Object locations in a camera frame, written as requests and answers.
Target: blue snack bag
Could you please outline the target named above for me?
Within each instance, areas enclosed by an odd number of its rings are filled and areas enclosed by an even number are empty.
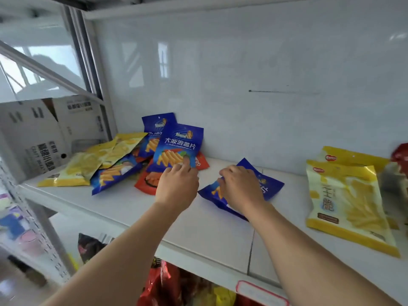
[[[246,169],[254,171],[255,176],[259,180],[259,186],[262,189],[262,192],[264,194],[263,198],[265,199],[265,201],[270,200],[285,185],[279,180],[268,177],[258,172],[245,158],[239,161],[237,166],[243,166]],[[205,188],[202,188],[200,191],[198,191],[198,194],[200,194],[204,199],[213,202],[218,208],[228,211],[229,213],[248,221],[246,217],[244,217],[242,214],[228,205],[227,200],[221,194],[220,184],[217,181]]]
[[[144,116],[142,117],[142,120],[143,124],[145,125],[144,131],[148,134],[140,143],[139,156],[147,158],[155,153],[164,126],[168,122],[176,123],[177,121],[174,113]]]
[[[154,153],[153,163],[146,171],[164,172],[166,168],[182,163],[185,155],[190,158],[191,167],[196,167],[195,158],[200,151],[203,137],[203,128],[168,122]]]
[[[137,162],[136,157],[130,153],[118,160],[109,169],[97,170],[91,178],[92,195],[95,195],[137,173],[144,167],[144,162]]]

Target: price tag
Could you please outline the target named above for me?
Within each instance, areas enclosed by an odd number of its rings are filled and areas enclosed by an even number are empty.
[[[283,296],[272,293],[245,280],[238,281],[235,289],[237,293],[266,306],[290,306],[289,301]]]

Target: hand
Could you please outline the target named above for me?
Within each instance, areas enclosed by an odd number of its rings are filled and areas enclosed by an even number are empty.
[[[230,165],[220,170],[220,175],[225,179],[217,179],[221,194],[232,208],[243,215],[250,208],[265,203],[259,181],[253,170]]]
[[[156,190],[156,202],[174,208],[178,213],[187,209],[198,190],[198,170],[191,168],[190,159],[183,158],[183,165],[166,168]]]

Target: forearm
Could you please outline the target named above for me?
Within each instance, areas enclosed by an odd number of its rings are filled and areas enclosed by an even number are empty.
[[[270,204],[246,212],[295,306],[398,305],[291,224]]]
[[[45,305],[132,305],[156,249],[179,212],[155,203],[128,230],[86,263]]]

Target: white label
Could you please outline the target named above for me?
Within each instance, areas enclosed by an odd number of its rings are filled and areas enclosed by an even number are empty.
[[[238,281],[236,287],[237,293],[244,295],[254,301],[266,306],[289,306],[289,301],[275,293],[258,287],[244,280]]]

